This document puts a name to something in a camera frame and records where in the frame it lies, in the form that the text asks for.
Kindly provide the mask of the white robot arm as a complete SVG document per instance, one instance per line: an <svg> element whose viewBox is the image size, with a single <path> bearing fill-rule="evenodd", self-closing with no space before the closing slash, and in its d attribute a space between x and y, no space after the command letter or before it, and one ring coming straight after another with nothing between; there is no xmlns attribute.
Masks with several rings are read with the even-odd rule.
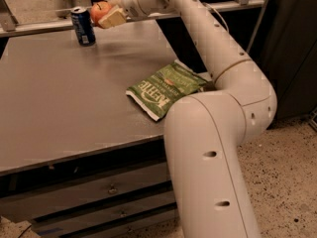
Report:
<svg viewBox="0 0 317 238"><path fill-rule="evenodd" d="M164 145L184 238L262 238L240 168L241 144L273 120L263 72L199 0L111 0L125 17L176 13L215 88L176 101Z"/></svg>

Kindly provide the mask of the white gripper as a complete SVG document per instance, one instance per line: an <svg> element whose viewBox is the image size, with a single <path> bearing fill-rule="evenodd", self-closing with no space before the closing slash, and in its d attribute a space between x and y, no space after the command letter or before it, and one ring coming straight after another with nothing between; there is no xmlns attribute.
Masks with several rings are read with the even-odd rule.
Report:
<svg viewBox="0 0 317 238"><path fill-rule="evenodd" d="M125 24L127 16L130 18L139 18L142 16L142 11L137 0L110 0L110 5L113 8L98 21L102 29L109 29Z"/></svg>

